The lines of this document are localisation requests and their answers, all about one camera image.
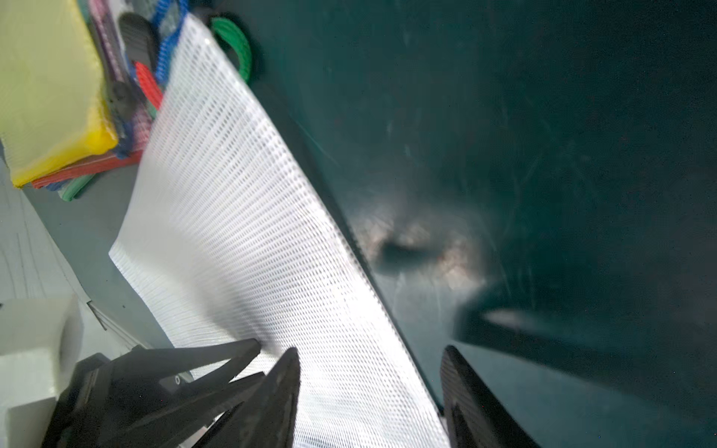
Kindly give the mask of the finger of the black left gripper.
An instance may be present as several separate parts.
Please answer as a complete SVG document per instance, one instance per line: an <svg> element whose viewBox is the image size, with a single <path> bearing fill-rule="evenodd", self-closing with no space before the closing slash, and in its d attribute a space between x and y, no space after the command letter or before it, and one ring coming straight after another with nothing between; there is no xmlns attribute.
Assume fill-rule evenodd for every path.
<svg viewBox="0 0 717 448"><path fill-rule="evenodd" d="M177 447L216 416L246 401L265 379L254 373L140 418L98 447Z"/></svg>
<svg viewBox="0 0 717 448"><path fill-rule="evenodd" d="M202 347L134 349L112 362L112 379L120 382L161 380L224 361L218 369L185 389L186 392L208 391L231 382L259 353L261 344L256 339Z"/></svg>

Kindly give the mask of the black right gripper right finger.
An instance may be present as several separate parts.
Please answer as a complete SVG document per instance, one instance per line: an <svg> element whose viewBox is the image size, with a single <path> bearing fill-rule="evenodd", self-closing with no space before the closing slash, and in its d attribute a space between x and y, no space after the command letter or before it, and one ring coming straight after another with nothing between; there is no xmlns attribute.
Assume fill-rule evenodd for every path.
<svg viewBox="0 0 717 448"><path fill-rule="evenodd" d="M444 417L452 447L535 447L453 345L441 362Z"/></svg>

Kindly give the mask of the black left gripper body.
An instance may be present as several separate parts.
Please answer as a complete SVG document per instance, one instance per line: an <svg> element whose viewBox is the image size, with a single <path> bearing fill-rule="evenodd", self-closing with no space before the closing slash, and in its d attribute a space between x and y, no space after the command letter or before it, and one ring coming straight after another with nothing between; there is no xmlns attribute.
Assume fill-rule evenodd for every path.
<svg viewBox="0 0 717 448"><path fill-rule="evenodd" d="M41 445L95 447L160 410L177 390L179 372L168 370L152 351L115 360L92 355L77 363Z"/></svg>

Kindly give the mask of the yellow mesh document bag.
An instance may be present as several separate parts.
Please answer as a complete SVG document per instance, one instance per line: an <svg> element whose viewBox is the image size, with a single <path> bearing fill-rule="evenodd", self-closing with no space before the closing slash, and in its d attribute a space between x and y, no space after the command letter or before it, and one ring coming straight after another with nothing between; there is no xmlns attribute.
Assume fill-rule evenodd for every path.
<svg viewBox="0 0 717 448"><path fill-rule="evenodd" d="M104 87L77 2L2 2L1 143L15 187L117 146Z"/></svg>

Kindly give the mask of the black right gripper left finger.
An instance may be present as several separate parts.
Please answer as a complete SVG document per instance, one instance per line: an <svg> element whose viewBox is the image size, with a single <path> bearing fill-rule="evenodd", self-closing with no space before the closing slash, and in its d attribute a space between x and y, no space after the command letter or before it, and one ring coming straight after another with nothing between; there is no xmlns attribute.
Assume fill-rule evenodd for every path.
<svg viewBox="0 0 717 448"><path fill-rule="evenodd" d="M289 348L243 404L224 414L198 447L291 447L294 441L301 364Z"/></svg>

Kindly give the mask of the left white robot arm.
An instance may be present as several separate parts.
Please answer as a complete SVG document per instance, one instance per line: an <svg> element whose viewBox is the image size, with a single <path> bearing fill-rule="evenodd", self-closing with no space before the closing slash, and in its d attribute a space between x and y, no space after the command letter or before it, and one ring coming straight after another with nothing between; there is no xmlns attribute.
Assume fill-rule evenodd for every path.
<svg viewBox="0 0 717 448"><path fill-rule="evenodd" d="M78 359L74 302L1 307L1 407L11 442L38 447L265 447L254 339Z"/></svg>

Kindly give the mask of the white mesh document bag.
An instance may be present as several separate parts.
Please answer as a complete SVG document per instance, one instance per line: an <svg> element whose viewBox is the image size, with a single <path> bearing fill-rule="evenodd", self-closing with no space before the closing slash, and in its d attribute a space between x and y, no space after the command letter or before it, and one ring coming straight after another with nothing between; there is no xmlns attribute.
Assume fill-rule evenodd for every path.
<svg viewBox="0 0 717 448"><path fill-rule="evenodd" d="M187 16L110 259L176 347L296 348L298 447L446 447L347 240L205 25Z"/></svg>

